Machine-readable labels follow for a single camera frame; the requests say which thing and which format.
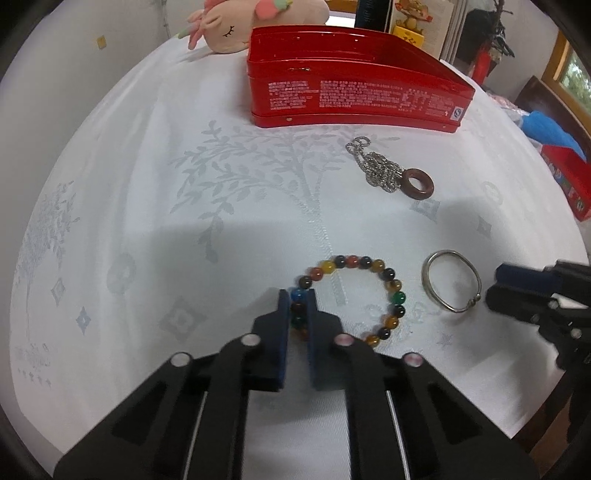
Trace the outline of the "thin silver bangle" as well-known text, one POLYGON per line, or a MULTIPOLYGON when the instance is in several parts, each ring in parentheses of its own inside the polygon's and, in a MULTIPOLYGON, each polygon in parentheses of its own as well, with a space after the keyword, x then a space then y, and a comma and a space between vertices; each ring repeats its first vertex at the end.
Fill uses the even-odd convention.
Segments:
POLYGON ((483 282, 475 265, 453 249, 428 255, 421 269, 422 287, 442 309, 462 315, 481 300, 483 282))

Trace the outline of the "small red tin box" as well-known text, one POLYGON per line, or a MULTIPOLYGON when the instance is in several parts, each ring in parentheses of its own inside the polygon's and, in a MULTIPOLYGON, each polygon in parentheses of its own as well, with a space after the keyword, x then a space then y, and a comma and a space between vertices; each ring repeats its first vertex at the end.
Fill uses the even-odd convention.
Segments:
POLYGON ((568 147, 544 145, 541 156, 563 190, 575 218, 590 219, 590 165, 568 147))

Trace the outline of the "blue knitted cloth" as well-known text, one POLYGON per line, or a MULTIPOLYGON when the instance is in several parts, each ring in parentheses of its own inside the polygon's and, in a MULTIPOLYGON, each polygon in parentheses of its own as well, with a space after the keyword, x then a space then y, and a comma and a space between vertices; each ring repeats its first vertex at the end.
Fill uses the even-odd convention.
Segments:
POLYGON ((575 140, 555 120, 540 111, 532 111, 522 117, 521 129, 530 139, 544 145, 560 146, 575 151, 584 161, 587 157, 575 140))

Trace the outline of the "dark wooden headboard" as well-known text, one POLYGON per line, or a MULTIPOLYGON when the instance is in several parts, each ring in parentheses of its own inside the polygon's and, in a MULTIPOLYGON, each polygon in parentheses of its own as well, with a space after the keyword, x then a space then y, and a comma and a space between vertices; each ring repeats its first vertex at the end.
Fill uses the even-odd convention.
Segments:
POLYGON ((538 77, 532 76, 528 80, 514 104, 522 110, 540 111, 552 118, 574 138, 586 159, 590 159, 590 134, 576 118, 575 113, 538 77))

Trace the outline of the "white tablecloth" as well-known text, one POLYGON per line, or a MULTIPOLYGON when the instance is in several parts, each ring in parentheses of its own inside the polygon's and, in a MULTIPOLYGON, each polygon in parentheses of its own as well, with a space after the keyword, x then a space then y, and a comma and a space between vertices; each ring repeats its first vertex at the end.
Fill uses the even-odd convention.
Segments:
POLYGON ((172 40, 103 98, 59 156, 24 235, 10 312, 19 409, 67 452, 172 354, 201 357, 329 257, 381 259, 405 317, 379 352, 426 357, 516 434, 560 378, 535 328, 425 293, 457 250, 485 285, 513 263, 587 252, 539 153, 484 92, 453 133, 372 125, 260 129, 243 54, 172 40))

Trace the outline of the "open book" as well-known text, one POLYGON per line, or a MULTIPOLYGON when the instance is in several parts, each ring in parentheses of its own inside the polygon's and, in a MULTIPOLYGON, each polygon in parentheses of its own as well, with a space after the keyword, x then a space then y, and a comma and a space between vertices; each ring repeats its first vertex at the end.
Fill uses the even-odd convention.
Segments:
POLYGON ((439 58, 455 1, 358 1, 356 28, 389 33, 439 58))

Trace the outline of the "mouse figurine yellow block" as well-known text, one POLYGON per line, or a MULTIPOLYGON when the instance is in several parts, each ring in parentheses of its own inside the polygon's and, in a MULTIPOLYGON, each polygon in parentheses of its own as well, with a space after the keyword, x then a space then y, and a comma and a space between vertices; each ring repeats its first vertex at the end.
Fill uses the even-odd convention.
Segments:
POLYGON ((418 48, 421 48, 425 41, 420 23, 431 23, 433 17, 429 7, 418 0, 401 0, 394 2, 394 24, 391 33, 418 48))

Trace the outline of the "large red tin box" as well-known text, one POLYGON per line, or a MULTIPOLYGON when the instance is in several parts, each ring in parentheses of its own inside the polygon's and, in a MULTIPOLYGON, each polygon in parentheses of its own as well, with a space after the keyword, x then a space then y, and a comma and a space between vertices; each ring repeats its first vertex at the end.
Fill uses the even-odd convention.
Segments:
POLYGON ((256 27, 246 60, 263 128, 390 125, 455 132, 474 87, 390 34, 324 25, 256 27))

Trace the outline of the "pink plush toy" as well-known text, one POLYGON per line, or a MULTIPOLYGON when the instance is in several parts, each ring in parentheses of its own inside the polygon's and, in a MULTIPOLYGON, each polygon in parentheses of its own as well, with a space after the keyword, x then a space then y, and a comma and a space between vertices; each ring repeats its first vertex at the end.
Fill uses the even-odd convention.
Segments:
POLYGON ((187 18, 177 38, 187 38, 190 50, 204 39, 212 52, 229 54, 249 48, 256 27, 324 25, 328 20, 329 5, 322 0, 205 1, 204 8, 187 18))

